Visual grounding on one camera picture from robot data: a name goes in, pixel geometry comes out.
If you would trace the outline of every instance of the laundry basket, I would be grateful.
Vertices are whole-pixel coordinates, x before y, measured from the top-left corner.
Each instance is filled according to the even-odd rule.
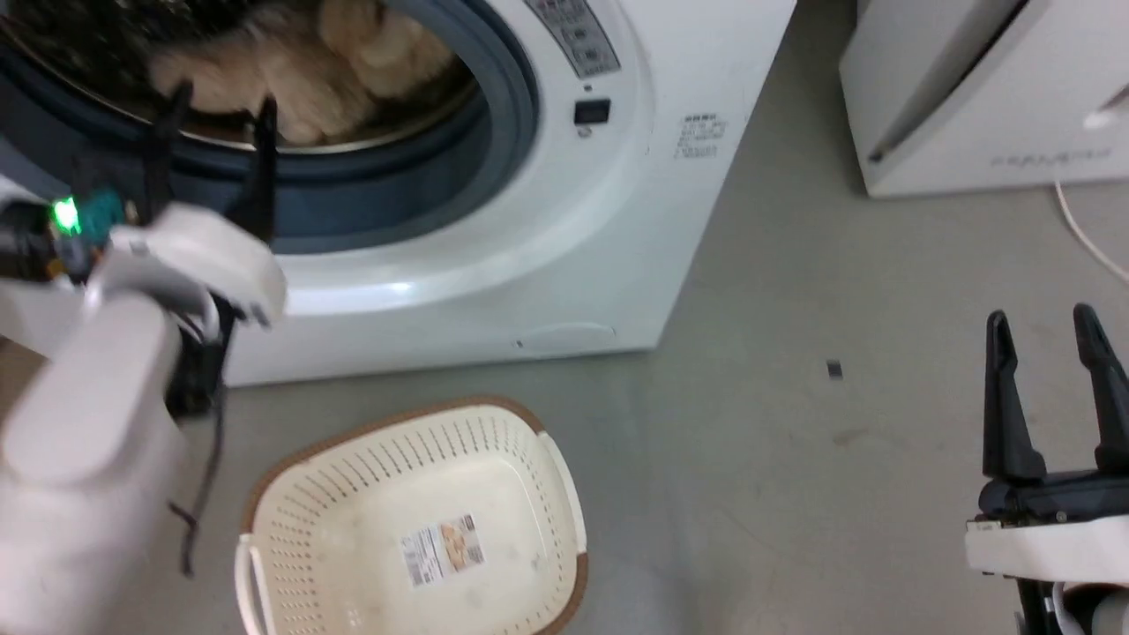
[[[247,506],[236,595],[248,635],[552,634],[580,604],[586,547],[553,440],[520,406],[472,399],[277,466]]]

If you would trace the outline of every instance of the product label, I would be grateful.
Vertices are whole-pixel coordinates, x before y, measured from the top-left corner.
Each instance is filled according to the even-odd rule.
[[[725,138],[729,122],[717,113],[695,113],[682,118],[681,127],[674,158],[711,158],[717,156],[718,141]]]
[[[471,514],[428,525],[400,540],[412,588],[430,586],[485,563]]]

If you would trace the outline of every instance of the washing machine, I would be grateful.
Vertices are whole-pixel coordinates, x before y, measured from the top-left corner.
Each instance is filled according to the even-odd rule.
[[[71,155],[135,139],[146,113],[29,45],[16,2],[0,0],[0,195],[62,197]],[[656,347],[794,0],[387,3],[461,69],[395,129],[281,149],[288,318],[237,331],[229,383]],[[221,209],[250,151],[209,125],[185,128],[173,186]],[[51,356],[78,303],[5,282],[0,333]]]

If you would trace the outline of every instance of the green light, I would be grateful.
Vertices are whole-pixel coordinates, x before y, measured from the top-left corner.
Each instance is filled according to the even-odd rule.
[[[51,214],[55,218],[59,230],[68,236],[82,233],[82,227],[78,223],[78,207],[75,206],[75,197],[55,201],[51,206]]]

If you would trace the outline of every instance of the concrete floor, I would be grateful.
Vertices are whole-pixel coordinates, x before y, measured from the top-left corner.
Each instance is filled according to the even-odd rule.
[[[485,392],[537,412],[577,480],[592,580],[569,634],[1013,633],[1012,585],[968,571],[962,548],[983,482],[984,319],[1009,312],[1050,466],[1086,467],[1097,435],[1070,310],[1094,304],[1129,356],[1129,294],[1045,191],[861,195],[835,76],[846,5],[799,8],[658,351],[235,393],[196,580],[174,571],[170,522],[111,632],[242,633],[231,550],[260,475]],[[1068,194],[1129,262],[1129,185]],[[207,427],[192,434],[205,450]]]

